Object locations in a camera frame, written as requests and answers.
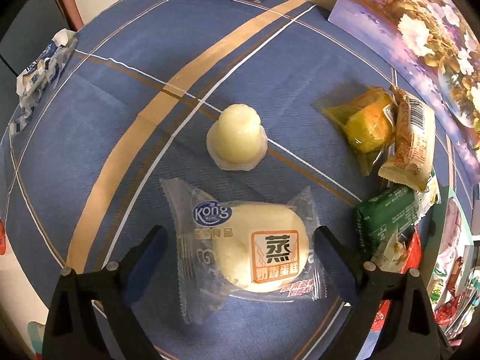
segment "white floor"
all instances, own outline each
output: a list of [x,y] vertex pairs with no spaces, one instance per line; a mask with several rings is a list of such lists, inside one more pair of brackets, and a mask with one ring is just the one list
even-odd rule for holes
[[27,325],[30,321],[44,324],[49,311],[25,276],[8,238],[7,251],[0,256],[0,309],[5,322],[10,325],[7,328],[18,333],[19,345],[34,359]]

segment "screw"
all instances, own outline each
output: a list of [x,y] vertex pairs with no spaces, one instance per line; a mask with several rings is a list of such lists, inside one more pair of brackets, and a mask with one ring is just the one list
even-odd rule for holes
[[366,261],[363,263],[363,268],[365,268],[367,271],[373,272],[375,269],[377,269],[377,266],[371,261]]
[[417,268],[411,268],[409,272],[414,278],[418,278],[420,276],[420,272]]
[[69,266],[62,268],[62,270],[60,271],[60,275],[62,276],[68,276],[69,274],[71,274],[71,268]]
[[116,262],[116,261],[110,261],[110,262],[106,265],[106,270],[107,270],[107,271],[116,271],[118,268],[119,268],[119,264],[118,264],[118,262]]

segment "painting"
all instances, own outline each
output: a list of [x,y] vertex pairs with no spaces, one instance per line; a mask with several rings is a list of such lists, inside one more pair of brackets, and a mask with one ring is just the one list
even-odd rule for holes
[[452,0],[337,0],[328,20],[410,83],[479,182],[480,44]]

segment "yellow snack wrapper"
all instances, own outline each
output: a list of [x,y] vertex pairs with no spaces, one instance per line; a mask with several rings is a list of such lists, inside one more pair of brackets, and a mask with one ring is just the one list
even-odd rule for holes
[[364,176],[370,174],[374,163],[394,142],[397,105],[382,87],[369,86],[369,90],[339,107],[323,113],[339,125],[350,146],[357,152]]
[[426,192],[434,162],[435,113],[424,102],[394,86],[398,102],[395,154],[378,171],[394,183]]

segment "table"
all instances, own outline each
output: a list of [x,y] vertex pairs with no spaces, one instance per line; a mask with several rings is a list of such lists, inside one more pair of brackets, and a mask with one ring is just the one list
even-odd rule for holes
[[[349,312],[331,286],[316,302],[231,298],[203,325],[183,322],[174,225],[159,179],[180,177],[219,201],[286,203],[311,186],[321,222],[354,248],[352,206],[378,195],[382,182],[361,176],[320,110],[365,85],[396,83],[418,94],[327,17],[303,0],[120,0],[77,33],[57,87],[0,144],[0,216],[47,306],[62,266],[99,269],[161,224],[169,249],[133,310],[165,358],[320,356]],[[218,169],[206,150],[208,129],[233,103],[254,107],[271,139],[249,172]],[[439,183],[453,186],[470,221],[472,185],[436,127]]]

